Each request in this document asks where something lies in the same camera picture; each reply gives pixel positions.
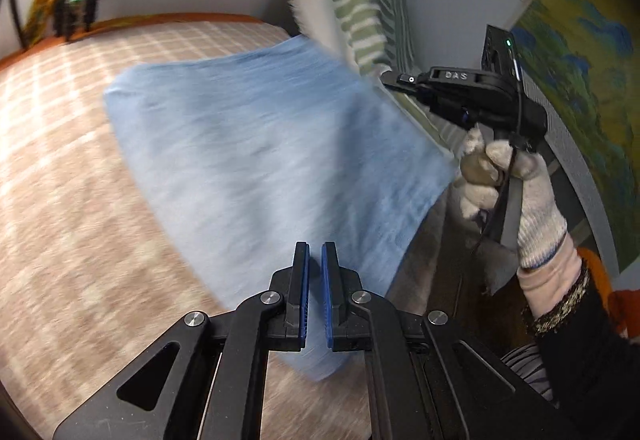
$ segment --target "black sleeve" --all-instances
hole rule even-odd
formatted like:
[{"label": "black sleeve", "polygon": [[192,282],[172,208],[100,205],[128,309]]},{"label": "black sleeve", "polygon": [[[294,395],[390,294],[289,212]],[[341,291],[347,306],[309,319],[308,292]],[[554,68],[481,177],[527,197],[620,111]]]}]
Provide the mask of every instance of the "black sleeve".
[{"label": "black sleeve", "polygon": [[584,438],[639,439],[640,346],[615,332],[586,267],[534,331],[560,409]]}]

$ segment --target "black handle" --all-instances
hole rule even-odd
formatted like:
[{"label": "black handle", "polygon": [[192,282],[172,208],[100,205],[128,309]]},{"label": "black handle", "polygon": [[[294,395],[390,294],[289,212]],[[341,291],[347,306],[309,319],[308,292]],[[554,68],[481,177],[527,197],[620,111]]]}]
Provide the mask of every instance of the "black handle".
[{"label": "black handle", "polygon": [[[495,140],[508,140],[510,132],[495,130]],[[520,230],[520,215],[522,214],[522,180],[516,177],[504,177],[506,194],[498,200],[494,207],[491,228],[487,237],[500,243],[505,248],[517,252],[518,231]]]}]

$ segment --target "blue towel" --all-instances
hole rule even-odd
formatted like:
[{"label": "blue towel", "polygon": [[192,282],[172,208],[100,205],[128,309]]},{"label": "blue towel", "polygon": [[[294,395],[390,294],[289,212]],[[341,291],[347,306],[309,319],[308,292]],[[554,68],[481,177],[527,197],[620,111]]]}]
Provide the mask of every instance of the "blue towel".
[{"label": "blue towel", "polygon": [[[124,158],[176,249],[227,308],[266,290],[297,241],[385,294],[455,164],[388,93],[299,36],[219,59],[139,65],[105,102]],[[308,337],[283,354],[312,379],[326,347],[319,272]]]}]

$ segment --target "black gripper frame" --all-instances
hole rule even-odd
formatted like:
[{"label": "black gripper frame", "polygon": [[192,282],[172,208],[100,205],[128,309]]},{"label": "black gripper frame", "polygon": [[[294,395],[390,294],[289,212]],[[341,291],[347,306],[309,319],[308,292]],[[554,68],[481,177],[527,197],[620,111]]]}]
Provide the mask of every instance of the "black gripper frame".
[{"label": "black gripper frame", "polygon": [[358,274],[339,266],[334,243],[325,243],[322,269],[328,344],[335,352],[364,351],[373,440],[578,438],[443,312],[409,314],[364,292]]},{"label": "black gripper frame", "polygon": [[65,419],[54,440],[259,438],[268,353],[305,346],[308,260],[299,242],[293,265],[275,272],[266,292],[233,312],[185,315]]},{"label": "black gripper frame", "polygon": [[[308,246],[233,312],[190,312],[60,424],[54,440],[254,440],[268,351],[306,337]],[[327,341],[364,351],[374,440],[572,440],[560,413],[442,312],[398,311],[322,248]]]}]

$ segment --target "person's arm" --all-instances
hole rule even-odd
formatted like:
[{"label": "person's arm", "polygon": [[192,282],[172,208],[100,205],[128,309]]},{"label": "person's arm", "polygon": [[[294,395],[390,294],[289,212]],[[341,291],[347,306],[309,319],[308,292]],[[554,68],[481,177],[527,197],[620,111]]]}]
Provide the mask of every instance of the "person's arm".
[{"label": "person's arm", "polygon": [[640,346],[615,333],[571,237],[518,278],[562,412],[586,439],[640,438]]},{"label": "person's arm", "polygon": [[[478,130],[469,132],[463,151],[484,151],[481,165],[490,175],[506,170],[511,157],[507,141],[485,147]],[[566,232],[542,157],[518,152],[513,174],[523,179],[518,280],[560,409],[587,439],[640,438],[640,348],[610,324]],[[497,191],[466,180],[460,204],[471,219],[493,208]]]}]

